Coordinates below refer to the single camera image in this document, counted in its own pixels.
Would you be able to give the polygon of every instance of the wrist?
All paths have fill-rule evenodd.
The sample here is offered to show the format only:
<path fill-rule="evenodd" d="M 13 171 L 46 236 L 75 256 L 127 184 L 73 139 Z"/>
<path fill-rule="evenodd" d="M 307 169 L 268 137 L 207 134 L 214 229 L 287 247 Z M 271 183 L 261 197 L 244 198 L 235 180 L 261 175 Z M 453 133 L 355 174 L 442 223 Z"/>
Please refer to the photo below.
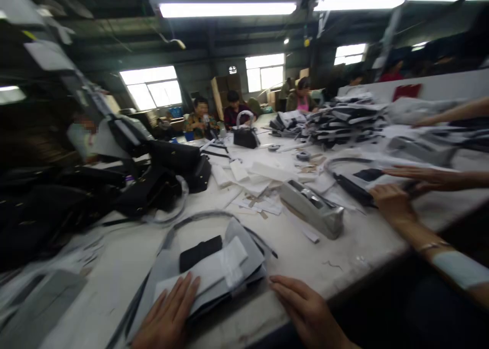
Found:
<path fill-rule="evenodd" d="M 489 187 L 489 172 L 462 172 L 467 189 Z"/>

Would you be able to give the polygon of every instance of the gray wall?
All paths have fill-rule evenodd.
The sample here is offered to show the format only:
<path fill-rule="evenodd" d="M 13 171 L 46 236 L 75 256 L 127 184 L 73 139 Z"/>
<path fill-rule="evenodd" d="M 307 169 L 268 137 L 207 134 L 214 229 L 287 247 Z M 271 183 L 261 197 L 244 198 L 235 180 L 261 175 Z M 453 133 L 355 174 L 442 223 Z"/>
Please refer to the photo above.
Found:
<path fill-rule="evenodd" d="M 398 37 L 395 47 L 412 46 L 420 42 L 453 36 L 466 32 L 472 26 L 483 4 L 465 2 L 460 8 L 427 24 L 414 27 Z"/>

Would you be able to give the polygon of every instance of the black leather piece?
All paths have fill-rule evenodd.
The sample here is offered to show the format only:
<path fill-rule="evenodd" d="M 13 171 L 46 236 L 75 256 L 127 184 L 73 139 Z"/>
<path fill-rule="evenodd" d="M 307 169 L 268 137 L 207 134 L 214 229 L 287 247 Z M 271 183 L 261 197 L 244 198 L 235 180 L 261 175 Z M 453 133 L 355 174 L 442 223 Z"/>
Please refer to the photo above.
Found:
<path fill-rule="evenodd" d="M 205 242 L 200 242 L 191 249 L 183 251 L 180 254 L 180 273 L 186 272 L 199 261 L 222 249 L 223 240 L 221 236 L 216 236 Z"/>
<path fill-rule="evenodd" d="M 360 172 L 354 173 L 353 176 L 361 178 L 364 181 L 371 182 L 378 179 L 384 173 L 380 169 L 369 168 L 367 170 L 362 170 Z"/>
<path fill-rule="evenodd" d="M 207 190 L 211 168 L 212 165 L 209 163 L 207 156 L 201 155 L 199 162 L 191 172 L 181 174 L 185 178 L 188 184 L 188 191 L 191 194 Z"/>

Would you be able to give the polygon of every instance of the white fabric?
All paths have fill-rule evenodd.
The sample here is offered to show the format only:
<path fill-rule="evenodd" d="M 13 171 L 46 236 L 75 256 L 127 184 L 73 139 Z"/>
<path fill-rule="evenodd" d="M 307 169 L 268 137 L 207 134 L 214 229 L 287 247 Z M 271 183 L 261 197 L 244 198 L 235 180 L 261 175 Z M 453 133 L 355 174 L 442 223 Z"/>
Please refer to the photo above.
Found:
<path fill-rule="evenodd" d="M 457 105 L 464 99 L 427 101 L 418 98 L 400 97 L 387 106 L 387 114 L 392 123 L 413 125 L 417 121 L 440 114 Z"/>

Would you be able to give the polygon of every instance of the woman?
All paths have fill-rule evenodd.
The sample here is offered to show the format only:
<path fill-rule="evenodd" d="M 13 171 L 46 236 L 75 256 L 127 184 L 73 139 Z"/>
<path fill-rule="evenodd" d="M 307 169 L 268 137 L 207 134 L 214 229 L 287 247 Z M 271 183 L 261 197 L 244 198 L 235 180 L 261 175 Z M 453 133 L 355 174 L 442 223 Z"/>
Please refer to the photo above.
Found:
<path fill-rule="evenodd" d="M 379 82 L 392 82 L 394 80 L 403 80 L 404 77 L 399 73 L 404 64 L 403 60 L 395 61 L 386 68 Z"/>
<path fill-rule="evenodd" d="M 209 102 L 204 97 L 197 97 L 194 100 L 194 113 L 190 114 L 185 120 L 183 129 L 186 132 L 193 132 L 194 139 L 202 139 L 205 137 L 207 124 L 211 129 L 219 130 L 219 126 L 215 118 L 209 114 Z"/>
<path fill-rule="evenodd" d="M 239 93 L 236 91 L 228 92 L 228 102 L 229 106 L 224 109 L 224 123 L 226 124 L 227 129 L 231 129 L 233 126 L 236 126 L 236 120 L 238 115 L 242 111 L 251 111 L 254 115 L 254 121 L 256 121 L 256 113 L 254 113 L 247 105 L 241 104 L 239 102 Z M 240 125 L 250 124 L 250 117 L 248 115 L 242 115 L 239 119 Z"/>
<path fill-rule="evenodd" d="M 297 84 L 297 90 L 287 98 L 286 112 L 299 110 L 301 112 L 317 112 L 318 108 L 309 95 L 308 78 L 303 77 Z"/>

